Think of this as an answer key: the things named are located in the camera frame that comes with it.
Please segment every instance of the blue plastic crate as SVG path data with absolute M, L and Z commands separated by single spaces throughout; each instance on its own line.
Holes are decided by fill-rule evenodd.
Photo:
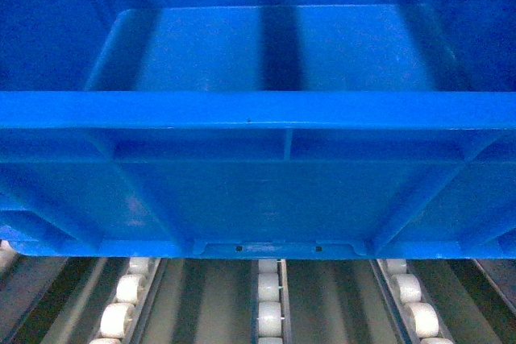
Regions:
M 516 0 L 0 7 L 25 254 L 516 257 Z

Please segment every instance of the metal channel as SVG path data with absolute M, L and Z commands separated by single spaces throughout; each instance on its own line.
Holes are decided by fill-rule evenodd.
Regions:
M 389 282 L 389 273 L 385 270 L 380 259 L 369 261 L 371 269 L 377 280 L 381 295 L 384 297 L 385 304 L 393 318 L 394 331 L 398 338 L 404 343 L 420 344 L 416 333 L 410 328 L 408 317 L 402 312 L 402 303 L 393 296 L 393 289 Z
M 447 338 L 448 340 L 455 342 L 453 340 L 452 334 L 446 327 L 446 324 L 444 324 L 444 321 L 441 318 L 441 314 L 439 313 L 439 310 L 435 307 L 435 302 L 432 300 L 430 293 L 428 293 L 427 288 L 425 287 L 425 284 L 421 281 L 421 278 L 418 275 L 418 271 L 415 269 L 414 265 L 410 261 L 407 261 L 406 266 L 407 266 L 407 271 L 410 274 L 413 274 L 414 276 L 416 276 L 418 278 L 419 286 L 421 287 L 422 300 L 424 302 L 432 305 L 435 313 L 437 314 L 437 319 L 439 321 L 439 336 L 441 338 Z
M 251 344 L 258 344 L 258 260 L 251 261 Z
M 514 261 L 498 259 L 473 259 L 493 289 L 503 299 L 507 308 L 516 316 L 516 264 Z
M 129 262 L 130 262 L 130 259 L 127 259 L 127 261 L 126 261 L 126 263 L 124 265 L 124 270 L 122 271 L 122 273 L 123 273 L 122 276 L 124 274 L 127 274 L 128 269 L 129 269 Z M 161 266 L 160 263 L 161 263 L 161 259 L 154 259 L 153 260 L 152 270 L 149 273 L 147 285 L 145 286 L 144 292 L 142 293 L 141 301 L 138 303 L 138 305 L 135 308 L 135 314 L 133 315 L 131 326 L 127 330 L 127 333 L 126 333 L 124 339 L 122 340 L 122 344 L 129 344 L 129 343 L 133 342 L 131 340 L 132 339 L 132 335 L 135 332 L 135 327 L 138 325 L 138 320 L 139 320 L 139 318 L 140 318 L 140 316 L 142 314 L 142 311 L 144 310 L 144 306 L 147 304 L 148 296 L 149 296 L 149 293 L 150 293 L 150 289 L 151 288 L 153 288 L 153 289 L 157 288 L 157 286 L 156 286 L 156 288 L 154 288 L 152 285 L 154 284 L 154 279 L 156 278 L 156 274 L 158 272 L 158 268 L 160 268 L 160 266 Z M 163 272 L 162 272 L 163 270 L 164 270 L 163 268 L 160 269 L 160 278 L 163 276 Z M 115 285 L 113 287 L 113 290 L 111 291 L 110 297 L 107 299 L 108 301 L 106 302 L 102 312 L 106 309 L 107 305 L 116 302 L 116 288 L 117 288 L 117 285 L 118 285 L 118 281 L 115 283 Z M 94 339 L 101 337 L 100 336 L 100 323 L 101 323 L 101 320 L 102 320 L 102 314 L 97 319 L 97 323 L 95 324 L 95 327 L 94 327 L 92 335 L 88 338 L 88 342 L 92 342 Z
M 125 259 L 99 258 L 89 266 L 59 316 L 45 334 L 42 344 L 84 342 L 92 334 L 98 315 L 118 278 L 125 272 Z
M 287 261 L 280 260 L 281 311 L 283 312 L 283 343 L 292 344 L 292 323 L 290 320 L 289 281 Z
M 122 344 L 137 344 L 140 342 L 145 331 L 147 318 L 151 313 L 152 305 L 160 288 L 166 266 L 167 264 L 164 259 L 156 259 L 152 273 L 149 276 L 147 289 L 142 296 L 142 301 L 139 302 L 136 307 L 133 323 L 131 327 L 129 327 L 126 337 L 122 340 Z
M 13 340 L 70 260 L 63 257 L 21 257 L 10 269 L 0 282 L 0 342 Z

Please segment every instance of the white roller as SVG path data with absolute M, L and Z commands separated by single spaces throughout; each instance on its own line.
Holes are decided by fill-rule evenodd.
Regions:
M 147 257 L 132 257 L 129 259 L 129 274 L 143 274 L 148 276 L 152 261 Z
M 262 338 L 281 336 L 281 304 L 260 302 L 258 304 L 258 335 Z
M 437 313 L 430 304 L 411 302 L 405 305 L 410 327 L 419 338 L 433 338 L 439 334 Z
M 96 338 L 89 344 L 122 344 L 117 338 Z
M 16 259 L 16 251 L 0 250 L 0 275 L 6 272 Z
M 100 333 L 106 338 L 123 338 L 131 324 L 135 306 L 128 302 L 107 305 L 100 320 Z
M 282 338 L 259 338 L 258 344 L 283 344 Z
M 258 275 L 258 302 L 280 301 L 280 277 L 277 273 Z
M 395 274 L 393 291 L 403 304 L 421 301 L 421 286 L 418 278 L 413 274 Z
M 447 338 L 424 338 L 421 344 L 453 344 L 453 341 Z
M 277 259 L 260 259 L 258 261 L 259 273 L 277 273 Z
M 386 259 L 385 265 L 390 275 L 406 274 L 406 259 Z
M 147 279 L 143 274 L 126 274 L 119 280 L 116 287 L 116 299 L 118 302 L 138 304 L 139 297 L 145 288 Z
M 3 240 L 0 242 L 0 250 L 15 251 L 15 249 L 13 249 L 13 248 L 10 246 L 9 241 L 6 241 L 5 239 L 3 239 Z

